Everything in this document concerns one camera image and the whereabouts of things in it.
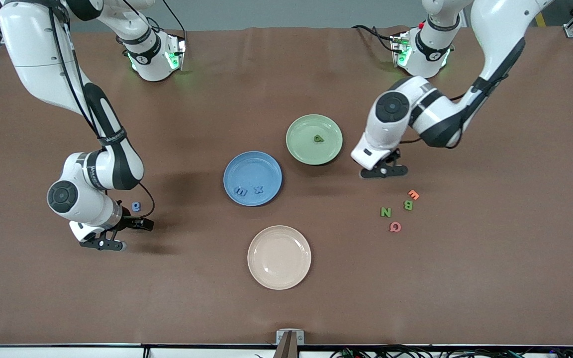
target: table surface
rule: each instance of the table surface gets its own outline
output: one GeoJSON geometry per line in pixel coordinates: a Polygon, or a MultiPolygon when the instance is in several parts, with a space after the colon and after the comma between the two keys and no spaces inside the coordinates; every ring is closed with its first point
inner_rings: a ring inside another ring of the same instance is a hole
{"type": "MultiPolygon", "coordinates": [[[[373,100],[405,76],[371,36],[248,29],[189,40],[184,72],[148,83],[112,34],[75,35],[156,199],[155,230],[119,233],[122,253],[79,247],[46,205],[64,159],[98,144],[80,116],[29,95],[2,49],[0,344],[263,343],[291,327],[310,344],[573,345],[573,39],[560,28],[528,29],[521,60],[456,150],[404,145],[409,174],[386,180],[360,179],[350,158],[373,100]],[[287,151],[287,128],[309,113],[343,131],[329,165],[287,151]],[[282,166],[266,206],[239,206],[222,187],[227,163],[248,150],[282,166]],[[405,211],[411,189],[421,196],[405,211]],[[260,286],[246,263],[253,236],[278,224],[312,249],[309,274],[285,291],[260,286]]],[[[469,29],[455,45],[431,80],[451,97],[482,66],[469,29]]],[[[111,195],[150,208],[139,188],[111,195]]]]}

